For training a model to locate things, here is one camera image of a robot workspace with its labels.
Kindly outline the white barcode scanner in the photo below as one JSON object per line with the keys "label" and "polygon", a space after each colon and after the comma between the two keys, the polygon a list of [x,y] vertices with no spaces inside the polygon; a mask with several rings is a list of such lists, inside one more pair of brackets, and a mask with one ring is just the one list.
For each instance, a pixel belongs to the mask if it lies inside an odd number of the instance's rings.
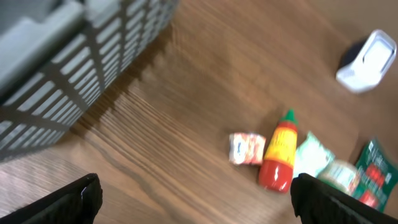
{"label": "white barcode scanner", "polygon": [[336,80],[352,93],[372,90],[390,69],[396,53],[395,40],[383,30],[376,29],[343,54]]}

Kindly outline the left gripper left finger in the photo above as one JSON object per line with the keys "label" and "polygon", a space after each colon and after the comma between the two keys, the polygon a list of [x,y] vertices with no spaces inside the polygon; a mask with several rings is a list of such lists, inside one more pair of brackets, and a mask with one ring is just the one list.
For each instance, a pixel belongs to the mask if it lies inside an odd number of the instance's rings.
{"label": "left gripper left finger", "polygon": [[103,204],[97,174],[90,173],[1,218],[1,224],[92,224]]}

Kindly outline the mint green white pouch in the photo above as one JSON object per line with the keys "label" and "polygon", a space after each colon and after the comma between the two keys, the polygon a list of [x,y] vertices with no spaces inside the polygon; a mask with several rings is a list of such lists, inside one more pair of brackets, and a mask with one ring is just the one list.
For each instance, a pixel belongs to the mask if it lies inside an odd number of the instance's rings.
{"label": "mint green white pouch", "polygon": [[302,173],[316,177],[334,158],[335,155],[309,131],[296,150],[293,178]]}

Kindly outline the red white snack packet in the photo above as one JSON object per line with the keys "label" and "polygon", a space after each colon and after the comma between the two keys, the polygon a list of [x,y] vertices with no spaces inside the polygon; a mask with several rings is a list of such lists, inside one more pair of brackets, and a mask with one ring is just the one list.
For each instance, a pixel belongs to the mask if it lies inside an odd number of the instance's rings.
{"label": "red white snack packet", "polygon": [[263,163],[266,138],[256,133],[233,133],[229,135],[229,161],[235,165]]}

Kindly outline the red sauce bottle green cap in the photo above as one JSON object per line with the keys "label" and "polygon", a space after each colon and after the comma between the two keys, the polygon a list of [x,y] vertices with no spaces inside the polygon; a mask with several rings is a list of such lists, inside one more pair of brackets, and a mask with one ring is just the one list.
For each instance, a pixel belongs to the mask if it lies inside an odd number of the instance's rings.
{"label": "red sauce bottle green cap", "polygon": [[293,179],[297,149],[297,120],[293,109],[281,117],[264,154],[258,183],[265,189],[287,193]]}

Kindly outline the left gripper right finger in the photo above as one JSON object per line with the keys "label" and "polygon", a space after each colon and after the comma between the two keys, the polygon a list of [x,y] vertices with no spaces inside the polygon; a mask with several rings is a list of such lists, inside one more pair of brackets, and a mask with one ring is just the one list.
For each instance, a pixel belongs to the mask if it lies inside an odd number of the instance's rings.
{"label": "left gripper right finger", "polygon": [[302,224],[397,224],[397,219],[308,174],[292,180],[290,195]]}

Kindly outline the grey plastic shopping basket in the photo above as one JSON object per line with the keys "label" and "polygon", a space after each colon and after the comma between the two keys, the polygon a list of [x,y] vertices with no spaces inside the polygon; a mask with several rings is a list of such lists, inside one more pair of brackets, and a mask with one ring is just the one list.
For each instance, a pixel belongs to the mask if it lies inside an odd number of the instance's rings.
{"label": "grey plastic shopping basket", "polygon": [[54,145],[177,6],[177,0],[2,1],[1,160]]}

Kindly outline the green 3M gloves package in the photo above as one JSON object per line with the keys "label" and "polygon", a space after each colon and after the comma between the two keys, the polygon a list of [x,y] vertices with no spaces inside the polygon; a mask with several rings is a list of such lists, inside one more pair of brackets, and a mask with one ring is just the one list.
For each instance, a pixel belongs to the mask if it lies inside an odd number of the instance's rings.
{"label": "green 3M gloves package", "polygon": [[359,172],[359,184],[353,197],[383,212],[397,184],[397,166],[387,158],[377,138],[364,146],[356,168]]}

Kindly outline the green lid jar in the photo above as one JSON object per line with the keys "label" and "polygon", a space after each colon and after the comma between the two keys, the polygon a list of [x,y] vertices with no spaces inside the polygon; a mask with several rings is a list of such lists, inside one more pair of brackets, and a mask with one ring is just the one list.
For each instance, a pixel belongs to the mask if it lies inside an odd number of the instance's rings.
{"label": "green lid jar", "polygon": [[317,179],[347,195],[353,195],[359,184],[359,171],[350,163],[334,160],[317,175]]}

